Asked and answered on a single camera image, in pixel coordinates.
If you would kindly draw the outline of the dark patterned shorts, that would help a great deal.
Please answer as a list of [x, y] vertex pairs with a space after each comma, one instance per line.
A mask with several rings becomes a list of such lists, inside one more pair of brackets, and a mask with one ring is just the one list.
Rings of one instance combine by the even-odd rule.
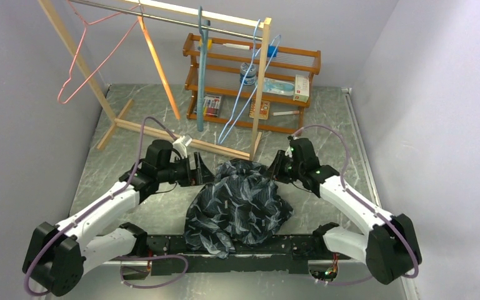
[[232, 159], [222, 163], [187, 209], [184, 240], [191, 251], [224, 259], [236, 243], [253, 248], [276, 234], [294, 214], [267, 177], [268, 167]]

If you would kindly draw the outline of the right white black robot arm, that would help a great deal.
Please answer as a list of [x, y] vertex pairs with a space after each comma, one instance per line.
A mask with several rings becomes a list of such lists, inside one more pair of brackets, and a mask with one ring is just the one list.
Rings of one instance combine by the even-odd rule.
[[367, 200], [345, 181], [342, 172], [322, 165], [308, 138], [289, 136], [288, 140], [288, 149], [277, 152], [269, 177], [286, 184], [299, 181], [359, 229], [355, 233], [334, 223], [320, 227], [321, 236], [312, 242], [313, 253], [321, 259], [337, 253], [359, 261], [381, 284], [418, 275], [422, 256], [412, 220]]

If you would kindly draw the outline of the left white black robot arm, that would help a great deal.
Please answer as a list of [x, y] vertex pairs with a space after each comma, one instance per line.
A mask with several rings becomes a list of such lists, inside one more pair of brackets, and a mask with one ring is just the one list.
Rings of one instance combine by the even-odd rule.
[[140, 157], [100, 198], [68, 218], [41, 223], [34, 231], [22, 265], [24, 288], [32, 296], [63, 296], [92, 269], [119, 256], [133, 260], [148, 253], [148, 234], [127, 222], [107, 235], [108, 225], [158, 193], [160, 184], [201, 186], [214, 174], [198, 152], [187, 155], [185, 136], [174, 142], [153, 141]]

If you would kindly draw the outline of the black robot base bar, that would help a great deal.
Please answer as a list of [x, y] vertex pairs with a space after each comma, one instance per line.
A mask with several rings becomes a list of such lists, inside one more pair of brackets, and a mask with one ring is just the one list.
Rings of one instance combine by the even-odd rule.
[[316, 264], [330, 265], [334, 258], [348, 261], [343, 254], [334, 254], [311, 234], [273, 235], [262, 245], [249, 247], [234, 241], [235, 251], [226, 258], [218, 258], [205, 249], [190, 250], [182, 235], [155, 235], [147, 238], [147, 248], [154, 257], [180, 255], [176, 258], [158, 259], [151, 263], [152, 275], [187, 273], [271, 272], [310, 275]]

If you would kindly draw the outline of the orange plastic hanger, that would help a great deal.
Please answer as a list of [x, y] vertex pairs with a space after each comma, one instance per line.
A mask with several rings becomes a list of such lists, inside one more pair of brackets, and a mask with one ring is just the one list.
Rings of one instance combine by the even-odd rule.
[[181, 119], [181, 115], [179, 113], [178, 105], [176, 103], [176, 100], [173, 96], [173, 93], [171, 91], [171, 87], [169, 85], [168, 79], [166, 77], [166, 74], [164, 72], [163, 66], [161, 64], [161, 61], [159, 59], [159, 56], [157, 54], [156, 48], [154, 47], [153, 41], [149, 35], [148, 29], [146, 27], [146, 24], [144, 22], [144, 8], [143, 5], [141, 4], [140, 1], [137, 2], [141, 16], [137, 17], [137, 20], [139, 22], [139, 25], [141, 27], [142, 34], [144, 36], [144, 40], [148, 46], [149, 52], [151, 54], [152, 60], [154, 61], [157, 73], [159, 75], [159, 78], [161, 80], [162, 86], [164, 88], [164, 91], [166, 93], [166, 96], [169, 100], [169, 103], [171, 105], [171, 109], [176, 117], [177, 120]]

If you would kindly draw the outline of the teal plastic hanger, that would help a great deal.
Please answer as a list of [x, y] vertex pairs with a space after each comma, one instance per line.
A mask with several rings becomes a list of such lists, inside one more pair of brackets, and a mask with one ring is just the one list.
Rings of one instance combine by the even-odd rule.
[[204, 129], [204, 86], [206, 75], [206, 60], [208, 54], [208, 30], [204, 28], [204, 24], [210, 25], [210, 22], [203, 19], [203, 8], [198, 9], [198, 31], [201, 35], [201, 45], [199, 47], [199, 67], [197, 82], [197, 102], [196, 102], [196, 122], [197, 130], [203, 132]]

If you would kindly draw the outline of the pink white marker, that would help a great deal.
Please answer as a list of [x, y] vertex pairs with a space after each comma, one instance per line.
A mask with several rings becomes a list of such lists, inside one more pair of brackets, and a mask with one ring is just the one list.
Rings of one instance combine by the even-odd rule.
[[272, 116], [292, 116], [292, 115], [298, 115], [300, 114], [300, 111], [295, 110], [295, 111], [278, 111], [278, 112], [273, 112]]

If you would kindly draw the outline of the orange small book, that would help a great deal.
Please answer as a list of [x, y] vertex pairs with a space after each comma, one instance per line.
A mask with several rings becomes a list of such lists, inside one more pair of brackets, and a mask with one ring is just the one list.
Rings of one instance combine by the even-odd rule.
[[[260, 110], [259, 110], [259, 119], [260, 120], [267, 120], [269, 118], [269, 111], [270, 111], [270, 101], [261, 101], [260, 105]], [[251, 101], [250, 109], [249, 109], [249, 117], [251, 119], [254, 119], [255, 117], [255, 106], [256, 106], [256, 100], [253, 99]]]

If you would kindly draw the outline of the marker set box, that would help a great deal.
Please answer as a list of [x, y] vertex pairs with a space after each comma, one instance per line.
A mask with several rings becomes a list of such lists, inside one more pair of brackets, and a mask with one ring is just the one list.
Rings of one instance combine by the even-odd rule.
[[222, 95], [205, 94], [203, 101], [203, 116], [207, 118], [217, 118], [219, 116]]

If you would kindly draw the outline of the white red box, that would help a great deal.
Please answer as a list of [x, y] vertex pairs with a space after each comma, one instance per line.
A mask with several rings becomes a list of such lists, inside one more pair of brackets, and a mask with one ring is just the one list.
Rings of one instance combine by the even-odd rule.
[[309, 100], [310, 81], [307, 76], [295, 75], [293, 99], [302, 103]]

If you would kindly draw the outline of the clear blue plastic pack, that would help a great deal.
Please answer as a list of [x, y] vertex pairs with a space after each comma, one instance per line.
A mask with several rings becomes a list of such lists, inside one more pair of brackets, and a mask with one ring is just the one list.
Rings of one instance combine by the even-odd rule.
[[262, 91], [264, 93], [277, 94], [280, 96], [292, 96], [294, 94], [294, 83], [278, 79], [264, 78]]

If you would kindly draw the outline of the brown wooden shelf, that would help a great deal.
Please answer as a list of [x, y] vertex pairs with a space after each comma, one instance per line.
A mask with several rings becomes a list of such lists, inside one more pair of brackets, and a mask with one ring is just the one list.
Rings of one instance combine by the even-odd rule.
[[[199, 40], [200, 36], [188, 34], [182, 53], [191, 58], [191, 67], [188, 72], [184, 88], [192, 92], [192, 99], [187, 110], [188, 119], [197, 119], [196, 106], [198, 100], [198, 71], [199, 71]], [[239, 67], [242, 63], [248, 63], [252, 49], [239, 49], [228, 47], [228, 44], [240, 44], [253, 46], [251, 42], [235, 41], [232, 39], [212, 38], [211, 50], [207, 54], [206, 77], [204, 90], [206, 93], [236, 97], [241, 85]], [[307, 51], [291, 47], [278, 47], [276, 57], [272, 58], [265, 77], [281, 81], [294, 81], [295, 75], [306, 73], [309, 80], [318, 75], [321, 70], [321, 52]], [[297, 101], [294, 96], [278, 96], [263, 92], [262, 100], [272, 104], [285, 104], [289, 108], [299, 111], [296, 127], [283, 127], [270, 125], [266, 121], [259, 121], [258, 128], [262, 131], [292, 134], [304, 124], [304, 110], [310, 106], [311, 101]]]

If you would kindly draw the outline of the blue block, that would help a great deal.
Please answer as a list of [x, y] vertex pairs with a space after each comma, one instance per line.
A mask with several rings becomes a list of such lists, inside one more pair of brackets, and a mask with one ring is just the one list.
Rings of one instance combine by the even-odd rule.
[[275, 58], [278, 55], [279, 49], [277, 46], [268, 46], [267, 49], [267, 57], [268, 58]]

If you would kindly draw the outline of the yellow block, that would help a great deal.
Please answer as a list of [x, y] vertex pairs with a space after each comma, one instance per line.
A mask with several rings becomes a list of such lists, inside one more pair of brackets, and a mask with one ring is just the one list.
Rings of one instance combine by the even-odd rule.
[[[212, 39], [208, 39], [206, 42], [207, 42], [206, 48], [207, 48], [208, 51], [210, 51], [211, 48], [212, 48], [212, 45], [213, 45], [213, 41], [212, 41]], [[202, 48], [203, 48], [203, 40], [200, 40], [200, 41], [199, 41], [199, 44], [198, 44], [198, 47], [197, 47], [197, 48], [198, 48], [198, 49], [202, 49]]]

